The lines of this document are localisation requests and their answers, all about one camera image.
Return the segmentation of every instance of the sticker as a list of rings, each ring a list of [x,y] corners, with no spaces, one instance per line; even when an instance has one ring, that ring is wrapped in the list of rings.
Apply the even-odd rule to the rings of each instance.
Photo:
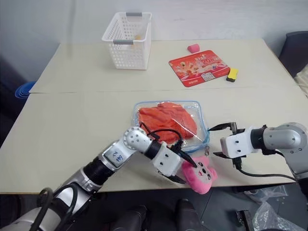
[[[201,77],[204,79],[205,82],[210,81],[210,80],[212,80],[212,79],[215,79],[215,77],[213,76],[213,74],[210,73],[210,72],[201,74]]]
[[[115,147],[108,150],[105,156],[116,167],[121,166],[126,161],[125,155]]]

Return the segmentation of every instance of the pink eraser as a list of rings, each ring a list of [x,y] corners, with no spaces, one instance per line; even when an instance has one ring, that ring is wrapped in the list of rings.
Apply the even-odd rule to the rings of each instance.
[[[184,161],[182,171],[190,187],[199,194],[206,194],[214,180],[217,179],[216,171],[208,167],[209,160],[206,156],[192,158],[197,164],[193,167],[191,163]]]
[[[190,51],[190,53],[196,53],[198,51],[200,51],[200,47],[199,45],[196,43],[196,44],[193,44],[193,45],[190,45],[187,50]]]

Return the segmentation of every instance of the red cloth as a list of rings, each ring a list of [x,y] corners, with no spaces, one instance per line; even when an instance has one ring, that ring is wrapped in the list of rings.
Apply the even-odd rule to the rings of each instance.
[[[163,128],[174,129],[182,135],[183,139],[189,139],[197,133],[197,125],[191,115],[181,105],[175,103],[159,103],[157,107],[140,108],[140,122],[143,122],[151,131]],[[171,131],[161,131],[157,134],[160,136],[160,141],[166,143],[174,143],[179,139],[178,135]]]

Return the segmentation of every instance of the wire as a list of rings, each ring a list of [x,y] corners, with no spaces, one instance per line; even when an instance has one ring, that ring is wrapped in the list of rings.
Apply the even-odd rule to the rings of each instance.
[[[56,197],[57,195],[59,195],[59,193],[61,193],[64,189],[68,189],[71,188],[73,190],[73,198],[72,198],[72,202],[70,207],[68,208],[65,216],[63,217],[63,219],[61,220],[61,222],[59,223],[59,225],[57,226],[57,228],[55,229],[55,231],[60,231],[62,226],[67,222],[67,220],[72,216],[72,213],[74,211],[76,202],[77,202],[77,187],[74,184],[68,184],[65,185],[61,188],[59,188],[55,193],[54,193],[54,197]]]
[[[68,231],[72,227],[73,223],[65,230]]]
[[[275,153],[284,157],[284,155],[279,151],[275,151]]]
[[[29,231],[37,231],[39,229],[39,225],[41,224],[42,220],[44,219],[44,216],[48,210],[48,207],[52,201],[53,194],[51,188],[44,188],[42,191],[40,191],[39,196],[41,197],[43,194],[47,193],[47,198],[42,206],[42,208],[39,211],[39,214],[35,218],[33,224],[31,225],[31,228]]]
[[[287,176],[287,175],[284,175],[284,174],[252,174],[252,173],[245,172],[242,169],[238,169],[238,170],[241,173],[243,173],[243,174],[245,174],[247,176],[250,176],[250,177],[285,177],[285,178],[288,178],[288,179],[296,181],[295,178]]]
[[[17,201],[17,212],[16,212],[16,219],[17,220],[21,216],[21,197],[19,195],[15,195]]]
[[[148,128],[148,126],[146,126],[145,123],[140,122],[140,128],[142,127],[142,125],[144,126],[144,128],[145,128],[149,133],[151,133],[151,130]]]
[[[181,136],[181,134],[180,134],[178,131],[174,130],[174,129],[164,128],[164,129],[158,129],[158,130],[155,130],[155,131],[151,131],[151,130],[146,126],[145,123],[140,122],[140,128],[141,128],[142,126],[144,126],[144,128],[149,132],[149,134],[147,134],[147,136],[149,136],[149,135],[151,135],[151,134],[153,134],[153,133],[160,132],[160,131],[171,131],[171,132],[174,132],[174,133],[176,133],[176,134],[178,135],[180,141],[183,140],[183,137]]]
[[[181,136],[181,134],[178,131],[176,131],[174,129],[168,129],[168,128],[166,128],[166,129],[158,129],[158,130],[152,131],[151,133],[148,134],[148,136],[151,135],[152,133],[157,133],[157,132],[160,132],[160,131],[171,131],[171,132],[174,132],[174,133],[176,133],[179,136],[180,141],[183,140],[183,137]]]

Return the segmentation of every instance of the red box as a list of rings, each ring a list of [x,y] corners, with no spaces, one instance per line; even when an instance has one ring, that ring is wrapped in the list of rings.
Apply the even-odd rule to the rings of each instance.
[[[171,60],[169,64],[186,87],[226,76],[230,72],[230,68],[210,50]]]

